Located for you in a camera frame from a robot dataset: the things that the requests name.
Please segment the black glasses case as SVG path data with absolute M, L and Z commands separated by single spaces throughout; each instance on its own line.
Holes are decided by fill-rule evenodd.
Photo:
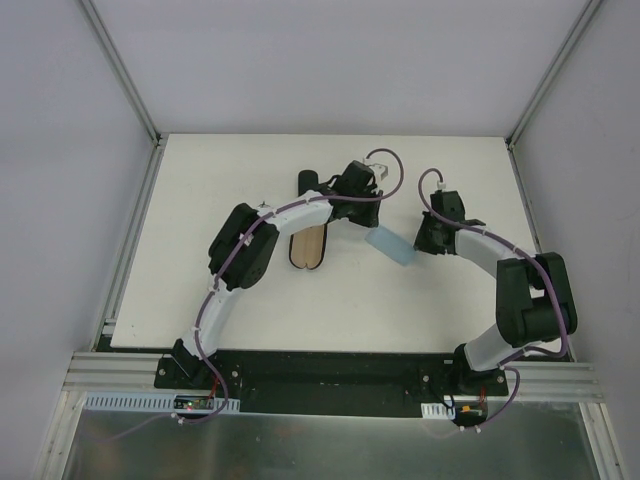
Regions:
M 316 191 L 319 186 L 319 176 L 314 170 L 301 170 L 297 176 L 297 194 L 304 195 L 308 191 Z
M 290 236 L 288 258 L 300 270 L 316 270 L 324 261 L 328 225 L 309 227 Z

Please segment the light blue cloth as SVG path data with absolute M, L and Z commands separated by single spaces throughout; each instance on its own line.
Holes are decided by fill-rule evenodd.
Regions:
M 415 259 L 416 251 L 412 244 L 382 225 L 371 229 L 367 233 L 365 241 L 401 266 L 408 266 Z

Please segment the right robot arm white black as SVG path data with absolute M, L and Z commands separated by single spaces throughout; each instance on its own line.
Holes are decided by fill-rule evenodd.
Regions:
M 414 249 L 466 259 L 496 282 L 494 324 L 454 351 L 450 382 L 457 392 L 473 394 L 487 377 L 529 352 L 566 354 L 578 315 L 561 255 L 529 253 L 468 220 L 459 194 L 444 190 L 426 200 Z

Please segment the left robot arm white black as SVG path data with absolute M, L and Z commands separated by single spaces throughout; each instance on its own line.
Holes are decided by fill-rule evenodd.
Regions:
M 289 239 L 288 258 L 295 268 L 314 270 L 324 260 L 331 222 L 346 219 L 376 227 L 383 196 L 379 183 L 387 174 L 384 165 L 360 161 L 325 182 L 315 171 L 302 170 L 292 207 L 234 207 L 208 250 L 211 282 L 195 325 L 171 351 L 179 380 L 191 389 L 209 382 L 212 367 L 203 358 L 219 348 L 221 330 L 238 295 L 262 279 L 279 239 Z

